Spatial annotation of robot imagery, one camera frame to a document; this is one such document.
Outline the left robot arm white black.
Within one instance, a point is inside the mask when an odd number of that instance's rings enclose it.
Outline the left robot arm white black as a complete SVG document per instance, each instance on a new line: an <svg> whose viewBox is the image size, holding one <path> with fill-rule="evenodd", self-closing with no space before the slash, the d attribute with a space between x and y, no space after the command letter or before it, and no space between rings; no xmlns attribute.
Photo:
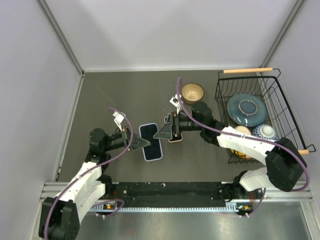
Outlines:
<svg viewBox="0 0 320 240"><path fill-rule="evenodd" d="M108 152L119 148L133 151L150 144L128 126L112 135L101 128L92 130L89 150L78 173L56 196L46 197L42 203L39 237L44 240L76 239L84 217L97 200L113 194L111 178L104 175L112 160Z"/></svg>

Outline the pink phone case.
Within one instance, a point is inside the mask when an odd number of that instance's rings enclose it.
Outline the pink phone case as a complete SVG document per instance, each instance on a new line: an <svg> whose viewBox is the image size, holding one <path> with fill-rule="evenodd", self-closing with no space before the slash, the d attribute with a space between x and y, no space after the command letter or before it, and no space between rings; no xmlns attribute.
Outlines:
<svg viewBox="0 0 320 240"><path fill-rule="evenodd" d="M168 139L169 143L177 143L183 140L183 134L181 132L181 128L179 123L174 124L170 127L172 138Z"/></svg>

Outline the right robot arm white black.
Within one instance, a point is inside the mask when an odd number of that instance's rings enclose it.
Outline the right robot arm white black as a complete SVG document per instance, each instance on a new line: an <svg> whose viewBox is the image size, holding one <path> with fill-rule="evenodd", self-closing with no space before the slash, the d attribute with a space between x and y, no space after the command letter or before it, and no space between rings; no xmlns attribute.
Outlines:
<svg viewBox="0 0 320 240"><path fill-rule="evenodd" d="M287 138L266 140L235 130L212 115L205 102L192 105L191 113L171 112L155 139L172 139L183 131L199 131L201 138L212 145L237 151L263 164L256 170L245 170L235 178L233 192L245 198L251 191L275 187L283 192L296 191L295 185L306 176L305 189L310 183L307 164L295 145Z"/></svg>

